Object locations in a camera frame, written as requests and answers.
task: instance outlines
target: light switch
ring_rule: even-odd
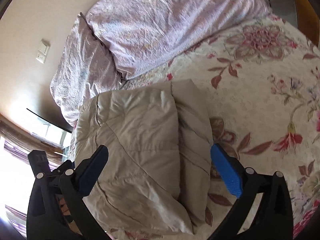
[[[42,40],[38,51],[47,56],[49,48],[50,46],[45,41]]]
[[[36,60],[44,64],[45,59],[47,58],[47,55],[48,55],[49,48],[50,46],[44,40],[42,40],[37,52]]]

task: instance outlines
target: floral pattern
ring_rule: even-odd
[[[171,74],[171,73],[167,74],[167,80],[170,81],[170,80],[172,80],[172,79],[173,79],[172,74]]]
[[[287,50],[298,45],[278,25],[247,25],[241,33],[226,39],[226,48],[236,60],[282,60]]]
[[[147,232],[141,231],[141,232],[124,232],[126,236],[129,238],[129,240],[148,240],[148,239],[154,239],[154,238],[162,238],[161,235],[157,234],[149,234]]]
[[[296,235],[320,202],[319,66],[317,47],[270,15],[199,42],[125,89],[164,82],[169,74],[176,80],[191,78],[206,100],[214,141],[244,167],[284,174]],[[235,201],[214,165],[210,176],[205,218],[211,228],[201,228],[196,240],[211,234]],[[258,206],[254,202],[242,231]]]

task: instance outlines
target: beige wall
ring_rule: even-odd
[[[0,113],[28,129],[27,110],[66,127],[49,90],[76,16],[98,0],[13,0],[0,20]],[[40,41],[51,45],[45,64]]]

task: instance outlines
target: striped curtain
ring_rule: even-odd
[[[22,213],[12,207],[9,207],[7,205],[5,205],[5,208],[7,211],[9,211],[12,215],[14,215],[14,217],[17,217],[23,221],[27,221],[27,214]],[[21,224],[18,223],[17,221],[15,221],[11,216],[10,218],[8,218],[10,220],[10,222],[12,223],[12,225],[14,226],[14,228],[25,238],[27,239],[27,227],[25,224]]]
[[[26,151],[23,151],[21,148],[15,146],[13,143],[11,143],[8,140],[5,140],[4,142],[4,149],[9,152],[13,157],[16,157],[17,159],[23,161],[24,163],[30,165],[28,160],[28,153]],[[50,158],[48,158],[49,161],[49,167],[50,170],[53,171],[54,169],[58,168],[60,166],[59,163],[52,162]]]
[[[22,161],[25,159],[25,157],[23,157],[25,153],[30,153],[32,150],[40,150],[46,152],[48,161],[53,166],[58,167],[62,164],[62,156],[55,153],[55,151],[58,149],[51,147],[50,145],[43,143],[36,138],[32,138],[32,136],[27,132],[22,132],[21,128],[15,128],[14,125],[8,125],[6,122],[0,120],[0,135],[6,139],[6,142],[8,142],[7,145],[13,144],[18,146],[16,147],[18,151],[16,149],[12,150],[11,148],[11,151],[9,152]]]

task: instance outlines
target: beige quilted blanket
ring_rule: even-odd
[[[82,106],[76,140],[76,166],[109,150],[84,198],[103,229],[193,234],[205,223],[212,129],[191,80],[99,94]]]
[[[320,203],[318,67],[316,46],[289,23],[271,15],[218,33],[130,81],[125,88],[192,79],[206,95],[214,141],[244,167],[253,167],[258,173],[284,173],[297,235]],[[208,225],[195,236],[163,238],[207,239],[234,201],[213,167]],[[257,205],[242,230],[249,227]],[[118,238],[153,237],[144,232],[116,233]]]

